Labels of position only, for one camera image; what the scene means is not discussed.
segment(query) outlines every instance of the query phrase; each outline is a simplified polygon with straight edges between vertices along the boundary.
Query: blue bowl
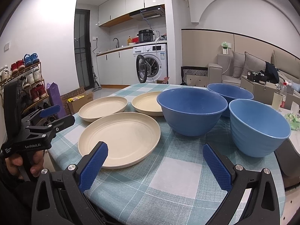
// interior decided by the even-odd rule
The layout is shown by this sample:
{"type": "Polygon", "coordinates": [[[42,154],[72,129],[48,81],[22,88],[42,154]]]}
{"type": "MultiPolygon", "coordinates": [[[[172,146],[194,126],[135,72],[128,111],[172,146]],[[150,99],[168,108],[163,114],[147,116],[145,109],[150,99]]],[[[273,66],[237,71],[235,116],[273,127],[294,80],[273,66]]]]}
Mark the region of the blue bowl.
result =
{"type": "MultiPolygon", "coordinates": [[[[208,90],[218,93],[219,95],[223,96],[228,104],[235,99],[253,99],[253,95],[251,92],[240,88],[238,86],[234,85],[228,85],[228,84],[209,84],[207,86],[208,90]]],[[[230,117],[230,111],[229,108],[227,108],[223,113],[222,116],[229,118],[230,117]]]]}
{"type": "Polygon", "coordinates": [[[220,95],[196,88],[177,88],[157,96],[163,115],[179,134],[199,136],[210,131],[228,106],[220,95]]]}
{"type": "Polygon", "coordinates": [[[229,103],[230,131],[235,145],[251,157],[265,157],[291,134],[287,120],[273,108],[252,100],[229,103]]]}

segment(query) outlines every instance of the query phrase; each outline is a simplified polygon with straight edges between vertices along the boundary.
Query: purple bag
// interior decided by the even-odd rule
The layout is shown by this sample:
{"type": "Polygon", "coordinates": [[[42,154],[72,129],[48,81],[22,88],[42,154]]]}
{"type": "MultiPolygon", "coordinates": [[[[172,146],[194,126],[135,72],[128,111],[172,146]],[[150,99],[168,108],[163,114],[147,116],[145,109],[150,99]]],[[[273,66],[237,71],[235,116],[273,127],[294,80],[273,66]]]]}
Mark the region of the purple bag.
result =
{"type": "Polygon", "coordinates": [[[62,104],[62,100],[60,98],[60,93],[58,89],[58,85],[56,83],[49,84],[47,83],[47,92],[49,95],[50,103],[52,106],[59,105],[60,111],[56,114],[58,119],[65,117],[66,111],[64,105],[62,104]]]}

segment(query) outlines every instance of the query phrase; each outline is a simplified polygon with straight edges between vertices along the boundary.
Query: washing machine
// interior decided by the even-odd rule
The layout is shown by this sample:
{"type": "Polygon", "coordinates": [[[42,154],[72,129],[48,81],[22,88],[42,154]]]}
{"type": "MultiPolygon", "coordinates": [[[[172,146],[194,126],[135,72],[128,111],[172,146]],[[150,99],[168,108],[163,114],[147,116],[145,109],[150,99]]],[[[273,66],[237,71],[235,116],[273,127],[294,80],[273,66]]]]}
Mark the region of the washing machine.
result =
{"type": "Polygon", "coordinates": [[[140,83],[156,83],[168,76],[167,44],[134,47],[133,56],[140,83]]]}

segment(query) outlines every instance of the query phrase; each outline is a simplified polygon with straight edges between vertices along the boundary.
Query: beige plate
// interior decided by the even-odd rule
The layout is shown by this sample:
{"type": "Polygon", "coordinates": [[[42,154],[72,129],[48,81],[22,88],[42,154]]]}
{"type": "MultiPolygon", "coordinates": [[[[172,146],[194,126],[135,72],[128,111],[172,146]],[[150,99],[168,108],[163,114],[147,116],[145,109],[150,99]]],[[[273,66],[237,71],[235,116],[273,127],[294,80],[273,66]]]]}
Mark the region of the beige plate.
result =
{"type": "Polygon", "coordinates": [[[83,120],[94,122],[104,116],[124,111],[127,103],[127,99],[121,96],[103,97],[86,103],[78,114],[83,120]]]}
{"type": "Polygon", "coordinates": [[[89,154],[99,141],[108,146],[103,168],[123,168],[146,158],[161,137],[158,123],[137,112],[112,114],[91,123],[78,141],[79,153],[89,154]]]}
{"type": "Polygon", "coordinates": [[[161,106],[157,103],[157,96],[162,91],[153,91],[141,94],[135,97],[131,104],[139,113],[143,113],[149,116],[163,116],[161,106]]]}

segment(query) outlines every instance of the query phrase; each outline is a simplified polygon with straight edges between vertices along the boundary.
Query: plastic bottle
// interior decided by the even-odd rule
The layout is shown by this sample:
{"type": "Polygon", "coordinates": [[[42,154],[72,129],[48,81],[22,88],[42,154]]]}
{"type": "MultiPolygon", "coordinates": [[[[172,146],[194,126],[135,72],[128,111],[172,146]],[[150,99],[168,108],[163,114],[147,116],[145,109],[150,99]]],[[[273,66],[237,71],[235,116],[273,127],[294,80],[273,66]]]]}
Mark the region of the plastic bottle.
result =
{"type": "Polygon", "coordinates": [[[283,82],[283,86],[281,87],[281,90],[280,90],[280,95],[283,96],[282,102],[280,104],[280,108],[284,108],[285,100],[287,98],[287,84],[286,84],[286,82],[283,82]]]}
{"type": "Polygon", "coordinates": [[[127,45],[129,46],[129,43],[132,43],[132,39],[129,37],[127,40],[127,45]]]}

